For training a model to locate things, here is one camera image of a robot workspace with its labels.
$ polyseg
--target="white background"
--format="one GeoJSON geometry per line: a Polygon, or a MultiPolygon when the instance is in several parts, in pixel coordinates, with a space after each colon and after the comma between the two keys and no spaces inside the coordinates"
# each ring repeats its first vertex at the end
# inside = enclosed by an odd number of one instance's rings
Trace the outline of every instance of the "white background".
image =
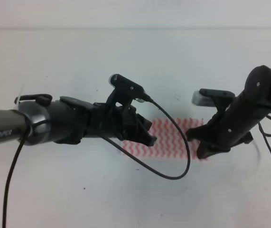
{"type": "MultiPolygon", "coordinates": [[[[169,9],[161,1],[99,2],[0,1],[0,109],[13,107],[23,83],[25,94],[103,102],[112,91],[109,76],[120,73],[173,117],[207,121],[215,109],[193,106],[195,90],[238,94],[254,67],[271,67],[270,1],[177,1],[169,9]],[[248,29],[254,27],[269,29],[248,29]]],[[[134,105],[148,119],[162,116],[149,104],[134,105]]],[[[262,124],[271,132],[271,123],[262,124]]],[[[157,177],[100,139],[24,147],[8,227],[271,227],[271,156],[257,128],[252,134],[257,146],[194,160],[177,181],[157,177]]],[[[0,145],[0,225],[17,146],[0,145]]],[[[171,175],[186,164],[145,161],[171,175]]]]}

